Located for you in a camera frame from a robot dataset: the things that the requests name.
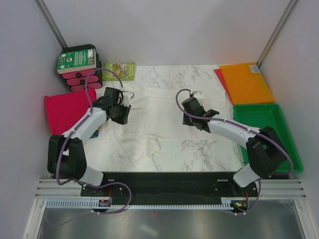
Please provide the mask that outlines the white t shirt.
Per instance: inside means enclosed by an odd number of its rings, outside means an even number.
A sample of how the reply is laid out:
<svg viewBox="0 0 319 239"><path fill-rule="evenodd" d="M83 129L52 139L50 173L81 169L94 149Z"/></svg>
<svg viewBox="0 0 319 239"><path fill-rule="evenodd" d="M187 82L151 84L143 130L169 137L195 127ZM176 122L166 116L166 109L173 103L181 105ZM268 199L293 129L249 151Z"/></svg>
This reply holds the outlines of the white t shirt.
<svg viewBox="0 0 319 239"><path fill-rule="evenodd" d="M134 92L128 122L125 125L108 121L106 127L116 136L128 159L140 165L160 150L159 139L211 140L227 145L226 138L183 125L183 113L175 102L176 89L159 89L126 83L124 89Z"/></svg>

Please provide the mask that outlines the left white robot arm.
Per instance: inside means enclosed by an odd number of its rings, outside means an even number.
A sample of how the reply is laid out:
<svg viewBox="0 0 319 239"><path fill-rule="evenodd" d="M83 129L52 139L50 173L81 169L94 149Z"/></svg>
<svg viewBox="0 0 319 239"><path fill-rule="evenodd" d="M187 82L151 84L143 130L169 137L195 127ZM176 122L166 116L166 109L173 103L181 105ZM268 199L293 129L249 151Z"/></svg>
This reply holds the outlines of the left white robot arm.
<svg viewBox="0 0 319 239"><path fill-rule="evenodd" d="M127 124L134 96L132 91L106 87L104 95L90 103L85 115L74 126L62 135L50 137L47 169L56 176L60 185L63 184L59 181L62 177L92 186L99 196L109 192L109 183L103 180L103 172L87 165L84 144L108 120Z"/></svg>

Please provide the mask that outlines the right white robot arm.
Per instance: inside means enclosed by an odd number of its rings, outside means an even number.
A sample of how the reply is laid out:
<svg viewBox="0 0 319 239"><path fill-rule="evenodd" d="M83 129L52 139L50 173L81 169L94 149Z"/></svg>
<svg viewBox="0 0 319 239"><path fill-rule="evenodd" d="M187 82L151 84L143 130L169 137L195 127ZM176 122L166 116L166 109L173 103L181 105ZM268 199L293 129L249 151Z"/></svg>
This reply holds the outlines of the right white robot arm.
<svg viewBox="0 0 319 239"><path fill-rule="evenodd" d="M250 183L272 176L284 162L291 160L272 127L250 128L218 111L206 111L195 97L184 100L182 106L186 125L218 134L246 149L249 162L228 183L228 190L234 196L244 193Z"/></svg>

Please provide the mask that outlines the blue folded t shirt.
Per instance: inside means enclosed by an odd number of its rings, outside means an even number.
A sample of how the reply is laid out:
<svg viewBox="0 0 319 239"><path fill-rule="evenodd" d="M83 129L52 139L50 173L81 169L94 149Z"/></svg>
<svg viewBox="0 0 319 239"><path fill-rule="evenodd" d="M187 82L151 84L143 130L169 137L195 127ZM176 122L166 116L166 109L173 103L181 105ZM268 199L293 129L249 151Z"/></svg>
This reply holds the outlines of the blue folded t shirt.
<svg viewBox="0 0 319 239"><path fill-rule="evenodd" d="M98 137L98 136L99 136L99 131L96 130L96 131L91 135L90 138L96 138L96 137Z"/></svg>

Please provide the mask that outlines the lime green picture book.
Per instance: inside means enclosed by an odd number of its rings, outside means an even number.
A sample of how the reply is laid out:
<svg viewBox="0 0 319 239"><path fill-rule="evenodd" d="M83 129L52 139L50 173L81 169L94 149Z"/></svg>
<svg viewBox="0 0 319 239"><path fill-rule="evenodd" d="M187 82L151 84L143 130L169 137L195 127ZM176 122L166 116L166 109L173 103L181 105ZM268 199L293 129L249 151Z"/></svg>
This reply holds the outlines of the lime green picture book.
<svg viewBox="0 0 319 239"><path fill-rule="evenodd" d="M124 63L111 63L107 62L104 64L104 68L114 72L121 81L133 81L136 74L135 62L124 62ZM104 81L116 81L117 78L110 72L103 72Z"/></svg>

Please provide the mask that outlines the black pink drawer unit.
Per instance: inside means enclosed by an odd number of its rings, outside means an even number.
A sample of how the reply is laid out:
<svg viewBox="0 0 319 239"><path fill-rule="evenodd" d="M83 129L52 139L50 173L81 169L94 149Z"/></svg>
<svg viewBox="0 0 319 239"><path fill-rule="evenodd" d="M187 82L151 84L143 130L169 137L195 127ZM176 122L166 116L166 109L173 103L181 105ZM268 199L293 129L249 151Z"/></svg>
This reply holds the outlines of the black pink drawer unit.
<svg viewBox="0 0 319 239"><path fill-rule="evenodd" d="M67 52L73 52L73 51L92 49L92 48L96 50L96 47L92 44L66 47L62 49L61 54L67 53ZM96 51L96 59L97 59L96 68L101 68L102 63L99 59L99 55L97 51ZM103 85L102 72L94 71L96 68L64 73L64 74L60 74L60 76L64 80L64 82L69 86L69 89L73 92L83 90L85 84L87 84L88 88L99 89Z"/></svg>

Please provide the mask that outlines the pink folded t shirt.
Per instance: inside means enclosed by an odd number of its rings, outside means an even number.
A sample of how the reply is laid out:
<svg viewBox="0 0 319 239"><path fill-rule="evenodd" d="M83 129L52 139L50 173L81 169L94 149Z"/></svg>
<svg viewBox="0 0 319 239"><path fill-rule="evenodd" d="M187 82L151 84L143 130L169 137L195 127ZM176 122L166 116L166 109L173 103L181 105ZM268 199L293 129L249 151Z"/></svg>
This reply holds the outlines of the pink folded t shirt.
<svg viewBox="0 0 319 239"><path fill-rule="evenodd" d="M62 135L76 124L90 105L85 90L45 96L44 108L52 134Z"/></svg>

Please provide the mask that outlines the red plastic board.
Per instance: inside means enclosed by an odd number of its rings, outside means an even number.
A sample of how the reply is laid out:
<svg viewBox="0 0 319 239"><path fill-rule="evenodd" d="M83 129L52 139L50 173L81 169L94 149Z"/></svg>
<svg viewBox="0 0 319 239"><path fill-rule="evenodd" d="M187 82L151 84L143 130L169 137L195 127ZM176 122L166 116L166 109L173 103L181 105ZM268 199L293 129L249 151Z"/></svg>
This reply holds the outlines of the red plastic board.
<svg viewBox="0 0 319 239"><path fill-rule="evenodd" d="M215 70L214 70L214 73L216 74L216 76L217 76L219 82L221 83L221 85L222 85L222 87L223 87L223 89L224 89L226 95L228 96L230 102L232 103L232 100L231 100L231 97L230 97L230 94L229 94L229 90L228 90L228 87L227 87L227 85L226 85L226 81L225 81L225 79L224 79L224 76L223 76L223 74L222 74L221 69L220 69L220 68L219 68L219 69L215 69Z"/></svg>

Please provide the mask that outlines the orange plastic board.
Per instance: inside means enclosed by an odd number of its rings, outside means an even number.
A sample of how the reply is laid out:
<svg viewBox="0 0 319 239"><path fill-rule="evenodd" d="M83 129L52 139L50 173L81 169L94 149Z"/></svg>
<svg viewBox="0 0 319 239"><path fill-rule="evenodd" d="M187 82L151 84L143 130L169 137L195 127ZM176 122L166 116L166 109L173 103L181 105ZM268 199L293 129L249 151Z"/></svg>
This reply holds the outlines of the orange plastic board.
<svg viewBox="0 0 319 239"><path fill-rule="evenodd" d="M221 65L220 69L234 105L275 102L256 63Z"/></svg>

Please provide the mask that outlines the green plastic tray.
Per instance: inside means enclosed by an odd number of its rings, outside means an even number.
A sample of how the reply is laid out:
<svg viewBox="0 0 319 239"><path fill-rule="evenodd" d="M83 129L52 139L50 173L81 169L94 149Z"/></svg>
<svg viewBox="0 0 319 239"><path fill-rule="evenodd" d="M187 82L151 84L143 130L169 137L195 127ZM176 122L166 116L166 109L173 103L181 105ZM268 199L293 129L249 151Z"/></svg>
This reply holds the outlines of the green plastic tray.
<svg viewBox="0 0 319 239"><path fill-rule="evenodd" d="M233 106L234 119L242 124L264 128L272 127L290 156L294 173L301 173L303 165L289 127L278 104L245 104Z"/></svg>

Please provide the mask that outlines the green book on drawers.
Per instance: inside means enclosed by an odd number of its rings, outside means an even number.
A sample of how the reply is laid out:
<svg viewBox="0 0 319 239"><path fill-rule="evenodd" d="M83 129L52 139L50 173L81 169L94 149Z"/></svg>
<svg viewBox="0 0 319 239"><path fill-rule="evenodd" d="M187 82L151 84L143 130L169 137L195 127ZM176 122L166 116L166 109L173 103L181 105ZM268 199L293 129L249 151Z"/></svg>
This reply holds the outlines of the green book on drawers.
<svg viewBox="0 0 319 239"><path fill-rule="evenodd" d="M96 50L92 48L60 54L58 57L57 72L64 74L94 69L96 66Z"/></svg>

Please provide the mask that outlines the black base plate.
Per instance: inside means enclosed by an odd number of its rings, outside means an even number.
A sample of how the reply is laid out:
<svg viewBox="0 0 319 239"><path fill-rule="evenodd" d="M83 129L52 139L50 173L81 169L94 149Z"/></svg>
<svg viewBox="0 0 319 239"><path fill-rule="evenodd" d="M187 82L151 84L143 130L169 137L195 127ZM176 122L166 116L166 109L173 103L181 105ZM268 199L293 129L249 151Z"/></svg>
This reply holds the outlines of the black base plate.
<svg viewBox="0 0 319 239"><path fill-rule="evenodd" d="M222 198L252 198L257 186L239 187L233 172L106 172L103 189L85 188L82 197L108 197L117 203L220 203Z"/></svg>

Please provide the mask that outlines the aluminium rail frame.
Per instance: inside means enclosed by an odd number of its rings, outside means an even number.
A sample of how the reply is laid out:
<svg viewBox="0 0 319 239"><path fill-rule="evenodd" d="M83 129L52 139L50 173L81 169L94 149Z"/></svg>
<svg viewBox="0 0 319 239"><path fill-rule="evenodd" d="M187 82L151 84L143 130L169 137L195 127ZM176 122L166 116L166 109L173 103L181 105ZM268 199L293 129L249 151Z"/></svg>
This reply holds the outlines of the aluminium rail frame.
<svg viewBox="0 0 319 239"><path fill-rule="evenodd" d="M249 212L232 213L236 198L219 205L132 205L96 214L98 198L81 197L80 185L39 182L25 239L316 239L300 180L263 180Z"/></svg>

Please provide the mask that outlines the right aluminium corner post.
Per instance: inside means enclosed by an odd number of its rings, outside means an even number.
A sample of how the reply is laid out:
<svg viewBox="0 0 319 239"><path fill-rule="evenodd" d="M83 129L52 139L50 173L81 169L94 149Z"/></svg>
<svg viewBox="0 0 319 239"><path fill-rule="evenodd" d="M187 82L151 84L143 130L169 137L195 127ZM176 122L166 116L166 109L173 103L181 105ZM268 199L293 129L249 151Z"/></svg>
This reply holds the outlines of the right aluminium corner post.
<svg viewBox="0 0 319 239"><path fill-rule="evenodd" d="M272 46L276 42L281 31L284 29L284 26L288 22L289 17L293 13L293 11L294 11L295 7L298 5L298 3L299 3L299 0L290 0L288 2L287 6L285 7L284 12L282 13L278 23L276 24L272 34L270 35L263 51L261 52L261 54L256 62L256 65L258 68L260 68L262 66L264 60L266 59L267 55L270 53Z"/></svg>

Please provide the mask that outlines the aluminium corner post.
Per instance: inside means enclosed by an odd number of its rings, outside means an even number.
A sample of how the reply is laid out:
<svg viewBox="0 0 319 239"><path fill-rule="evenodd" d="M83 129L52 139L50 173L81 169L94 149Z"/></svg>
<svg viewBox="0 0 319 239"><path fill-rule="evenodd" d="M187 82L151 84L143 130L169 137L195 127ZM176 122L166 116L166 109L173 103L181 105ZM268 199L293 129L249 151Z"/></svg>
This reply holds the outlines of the aluminium corner post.
<svg viewBox="0 0 319 239"><path fill-rule="evenodd" d="M34 2L36 3L39 11L41 12L42 16L44 17L46 23L48 24L51 32L53 33L53 35L56 38L60 47L62 49L66 48L67 43L66 43L64 37L62 36L52 14L50 13L49 8L47 7L47 5L45 3L45 1L44 0L34 0Z"/></svg>
<svg viewBox="0 0 319 239"><path fill-rule="evenodd" d="M285 7L284 12L282 13L278 23L276 24L272 34L270 35L263 51L261 52L261 54L256 62L256 65L258 68L260 68L262 66L264 60L266 59L267 55L270 53L272 46L276 42L281 31L284 29L284 26L288 22L289 17L293 13L293 11L294 11L295 7L298 5L298 3L299 3L299 0L290 0L288 2L287 6Z"/></svg>

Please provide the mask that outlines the left aluminium corner post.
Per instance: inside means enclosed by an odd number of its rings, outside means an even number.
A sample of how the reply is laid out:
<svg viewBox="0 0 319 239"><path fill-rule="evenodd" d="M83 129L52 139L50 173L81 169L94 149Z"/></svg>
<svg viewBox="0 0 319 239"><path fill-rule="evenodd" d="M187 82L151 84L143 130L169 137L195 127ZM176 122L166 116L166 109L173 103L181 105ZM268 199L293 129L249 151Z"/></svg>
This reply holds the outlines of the left aluminium corner post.
<svg viewBox="0 0 319 239"><path fill-rule="evenodd" d="M67 43L66 43L64 37L62 36L52 14L50 13L49 8L47 7L47 5L45 3L45 1L44 0L34 0L34 2L36 3L39 11L41 12L42 16L44 17L46 23L48 24L51 32L53 33L53 35L56 38L60 47L62 49L66 48Z"/></svg>

